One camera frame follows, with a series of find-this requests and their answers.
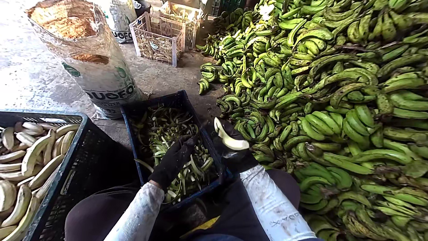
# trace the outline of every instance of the white sleeve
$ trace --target white sleeve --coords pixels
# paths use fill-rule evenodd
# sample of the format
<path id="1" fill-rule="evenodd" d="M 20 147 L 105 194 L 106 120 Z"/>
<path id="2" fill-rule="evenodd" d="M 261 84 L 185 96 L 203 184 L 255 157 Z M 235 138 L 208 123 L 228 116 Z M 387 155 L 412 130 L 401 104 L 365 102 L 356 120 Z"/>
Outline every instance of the white sleeve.
<path id="1" fill-rule="evenodd" d="M 257 218 L 271 241 L 316 238 L 299 211 L 261 165 L 240 175 Z"/>
<path id="2" fill-rule="evenodd" d="M 147 241 L 163 197 L 162 189 L 144 184 L 104 241 Z"/>

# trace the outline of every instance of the black glove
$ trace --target black glove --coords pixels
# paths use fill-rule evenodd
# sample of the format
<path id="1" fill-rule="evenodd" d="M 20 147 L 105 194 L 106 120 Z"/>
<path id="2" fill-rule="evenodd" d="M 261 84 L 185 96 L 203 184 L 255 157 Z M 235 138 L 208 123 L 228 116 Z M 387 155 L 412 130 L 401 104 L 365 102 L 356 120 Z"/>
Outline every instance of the black glove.
<path id="1" fill-rule="evenodd" d="M 229 122 L 220 120 L 223 125 L 226 133 L 236 140 L 244 140 L 244 137 L 235 130 Z M 226 161 L 226 166 L 233 173 L 244 172 L 248 169 L 251 169 L 259 164 L 259 162 L 254 158 L 249 149 L 235 151 L 222 143 L 222 139 L 216 135 L 213 138 L 214 147 L 216 148 L 219 155 L 221 155 Z"/>
<path id="2" fill-rule="evenodd" d="M 169 187 L 184 164 L 190 161 L 190 154 L 197 140 L 197 136 L 192 136 L 188 140 L 186 138 L 177 140 L 165 153 L 159 165 L 155 167 L 149 176 L 149 181 L 157 182 L 164 190 Z"/>

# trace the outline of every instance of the sawdust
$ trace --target sawdust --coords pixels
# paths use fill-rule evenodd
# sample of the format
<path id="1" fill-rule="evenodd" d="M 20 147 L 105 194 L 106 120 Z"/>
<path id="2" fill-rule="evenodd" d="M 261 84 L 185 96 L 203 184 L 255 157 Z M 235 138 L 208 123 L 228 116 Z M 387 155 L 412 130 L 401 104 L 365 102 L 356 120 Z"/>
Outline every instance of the sawdust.
<path id="1" fill-rule="evenodd" d="M 95 35 L 94 5 L 83 0 L 46 0 L 26 11 L 29 18 L 57 37 Z"/>
<path id="2" fill-rule="evenodd" d="M 107 56 L 103 56 L 99 54 L 77 54 L 77 55 L 73 55 L 72 58 L 75 60 L 92 62 L 92 63 L 108 64 L 109 62 L 109 59 Z"/>

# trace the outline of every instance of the white plastic crate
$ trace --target white plastic crate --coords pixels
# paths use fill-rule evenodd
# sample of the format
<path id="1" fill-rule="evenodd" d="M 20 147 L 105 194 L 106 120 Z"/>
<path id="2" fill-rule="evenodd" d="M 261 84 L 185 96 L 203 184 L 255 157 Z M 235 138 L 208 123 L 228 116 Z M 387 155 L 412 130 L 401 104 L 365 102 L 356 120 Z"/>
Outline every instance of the white plastic crate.
<path id="1" fill-rule="evenodd" d="M 201 26 L 203 11 L 186 5 L 166 1 L 159 10 L 164 18 L 179 21 L 186 24 L 186 51 L 195 49 L 196 33 Z"/>
<path id="2" fill-rule="evenodd" d="M 145 12 L 129 28 L 137 56 L 177 67 L 184 52 L 185 23 Z"/>

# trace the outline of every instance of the sack with sawdust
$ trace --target sack with sawdust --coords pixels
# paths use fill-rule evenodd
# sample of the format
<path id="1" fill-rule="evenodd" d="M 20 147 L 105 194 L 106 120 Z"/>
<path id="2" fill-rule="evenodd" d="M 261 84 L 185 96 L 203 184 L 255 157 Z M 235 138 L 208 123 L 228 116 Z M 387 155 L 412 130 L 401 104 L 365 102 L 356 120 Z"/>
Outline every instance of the sack with sawdust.
<path id="1" fill-rule="evenodd" d="M 38 37 L 88 95 L 100 117 L 120 118 L 120 105 L 143 100 L 97 5 L 45 0 L 26 13 Z"/>

